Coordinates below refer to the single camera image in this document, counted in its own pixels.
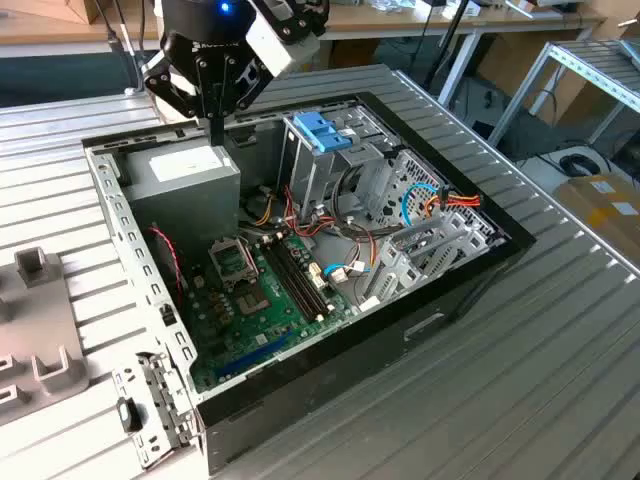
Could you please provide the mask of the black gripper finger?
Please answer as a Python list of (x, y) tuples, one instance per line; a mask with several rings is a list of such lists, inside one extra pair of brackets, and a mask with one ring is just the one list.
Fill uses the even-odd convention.
[(186, 118), (202, 118), (202, 87), (192, 47), (160, 50), (143, 66), (145, 87)]
[(212, 146), (224, 144), (225, 119), (246, 110), (274, 78), (253, 52), (201, 52), (196, 73)]

